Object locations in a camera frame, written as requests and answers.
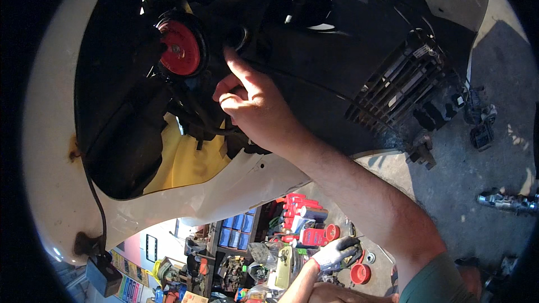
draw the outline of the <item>black grille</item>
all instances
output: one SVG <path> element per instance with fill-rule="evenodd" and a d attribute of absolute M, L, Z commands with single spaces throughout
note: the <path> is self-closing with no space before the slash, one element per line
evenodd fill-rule
<path fill-rule="evenodd" d="M 410 115 L 414 106 L 426 101 L 446 71 L 437 52 L 411 48 L 403 43 L 391 53 L 363 86 L 355 101 L 384 123 L 397 127 Z M 345 118 L 379 133 L 385 127 L 350 105 Z"/>

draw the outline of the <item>black electrical box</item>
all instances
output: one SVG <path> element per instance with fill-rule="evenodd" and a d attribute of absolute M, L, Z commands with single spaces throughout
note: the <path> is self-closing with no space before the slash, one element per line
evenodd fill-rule
<path fill-rule="evenodd" d="M 122 274 L 105 256 L 88 258 L 86 278 L 103 297 L 117 293 L 122 283 Z"/>

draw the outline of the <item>hairy forearm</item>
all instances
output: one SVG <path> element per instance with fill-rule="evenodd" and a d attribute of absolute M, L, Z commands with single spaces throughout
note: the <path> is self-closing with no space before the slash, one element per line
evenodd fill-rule
<path fill-rule="evenodd" d="M 314 260 L 308 260 L 298 277 L 287 289 L 279 303 L 307 303 L 313 292 L 314 283 L 318 277 L 319 268 Z"/>
<path fill-rule="evenodd" d="M 434 223 L 414 201 L 314 136 L 300 138 L 284 158 L 318 183 L 361 233 L 410 263 L 411 272 L 445 251 Z"/>

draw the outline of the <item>green shirt sleeve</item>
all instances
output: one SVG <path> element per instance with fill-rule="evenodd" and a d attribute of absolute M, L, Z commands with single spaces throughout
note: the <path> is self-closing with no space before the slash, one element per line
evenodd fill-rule
<path fill-rule="evenodd" d="M 446 252 L 432 259 L 413 277 L 399 302 L 478 303 Z"/>

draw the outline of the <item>gray work glove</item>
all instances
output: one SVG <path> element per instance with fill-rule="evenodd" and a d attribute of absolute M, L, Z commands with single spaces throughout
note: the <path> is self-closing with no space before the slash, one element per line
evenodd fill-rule
<path fill-rule="evenodd" d="M 329 269 L 345 257 L 354 255 L 358 251 L 355 245 L 359 243 L 358 238 L 351 236 L 336 239 L 322 247 L 319 252 L 313 255 L 312 259 L 318 263 L 320 271 Z"/>

